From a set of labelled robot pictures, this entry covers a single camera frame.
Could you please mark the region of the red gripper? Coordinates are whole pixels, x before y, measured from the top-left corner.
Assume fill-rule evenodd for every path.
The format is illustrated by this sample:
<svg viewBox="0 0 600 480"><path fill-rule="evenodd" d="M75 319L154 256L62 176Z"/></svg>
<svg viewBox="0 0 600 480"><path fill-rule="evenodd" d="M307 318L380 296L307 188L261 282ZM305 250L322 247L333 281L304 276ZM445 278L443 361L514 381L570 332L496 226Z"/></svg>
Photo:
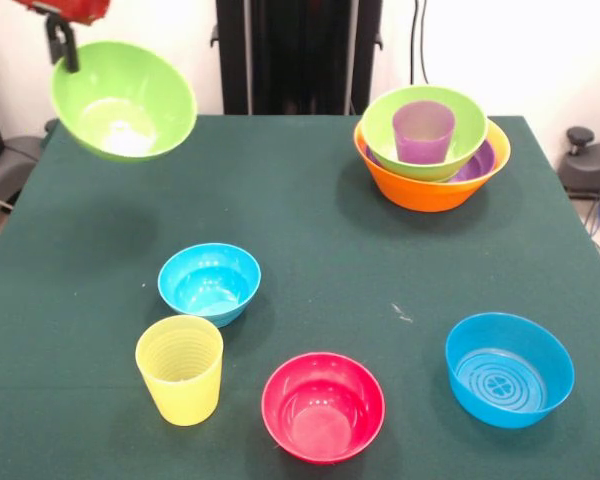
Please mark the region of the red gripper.
<svg viewBox="0 0 600 480"><path fill-rule="evenodd" d="M52 64L63 56L70 73L79 71L79 60L73 28L69 22L91 25L102 19L109 0L16 0L29 10L46 16L46 38Z"/></svg>

